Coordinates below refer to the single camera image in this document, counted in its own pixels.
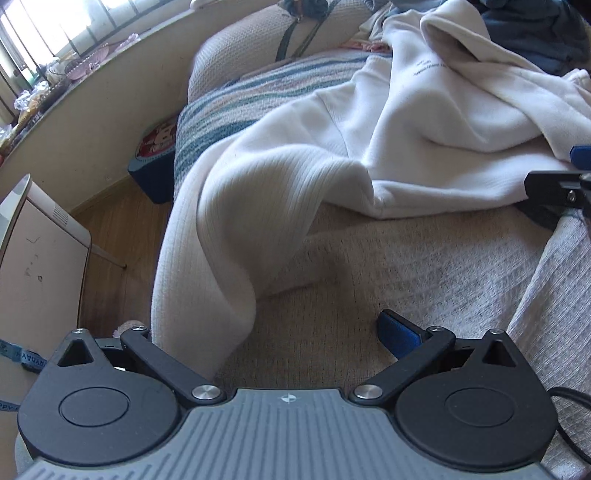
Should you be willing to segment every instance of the vent grille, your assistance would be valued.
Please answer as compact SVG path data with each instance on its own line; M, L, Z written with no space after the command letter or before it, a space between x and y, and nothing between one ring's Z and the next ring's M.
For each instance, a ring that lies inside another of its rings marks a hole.
M68 224L68 214L66 211L60 207L58 204L55 204L53 207L53 219L62 226L66 226Z

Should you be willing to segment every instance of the dark blue clothing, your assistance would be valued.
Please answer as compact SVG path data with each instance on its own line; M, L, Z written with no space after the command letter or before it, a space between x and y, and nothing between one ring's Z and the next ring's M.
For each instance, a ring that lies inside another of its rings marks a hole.
M426 12L445 0L392 0L391 14ZM566 0L470 0L491 40L547 73L561 75L589 59L583 20Z

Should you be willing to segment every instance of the white sweatshirt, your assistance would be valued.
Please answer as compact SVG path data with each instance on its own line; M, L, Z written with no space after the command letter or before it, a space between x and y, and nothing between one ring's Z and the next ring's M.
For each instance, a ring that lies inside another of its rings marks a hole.
M213 145L183 184L155 292L181 269L185 295L155 297L152 321L202 375L246 338L322 201L375 218L508 205L529 171L568 168L591 140L589 75L551 76L492 43L466 0L390 17L383 40L392 59Z

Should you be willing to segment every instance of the blue pouf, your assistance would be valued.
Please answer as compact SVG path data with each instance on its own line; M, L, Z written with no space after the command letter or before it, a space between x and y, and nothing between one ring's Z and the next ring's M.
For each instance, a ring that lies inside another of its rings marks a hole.
M154 203L173 199L177 120L178 114L150 128L127 167L128 173Z

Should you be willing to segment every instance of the ribbed gray surface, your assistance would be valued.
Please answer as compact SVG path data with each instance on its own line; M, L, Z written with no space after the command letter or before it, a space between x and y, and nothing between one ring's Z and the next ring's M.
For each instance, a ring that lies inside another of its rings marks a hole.
M467 480L404 443L386 414L338 390L238 390L194 409L177 435L135 462L95 471L37 462L20 480ZM548 480L539 465L494 480Z

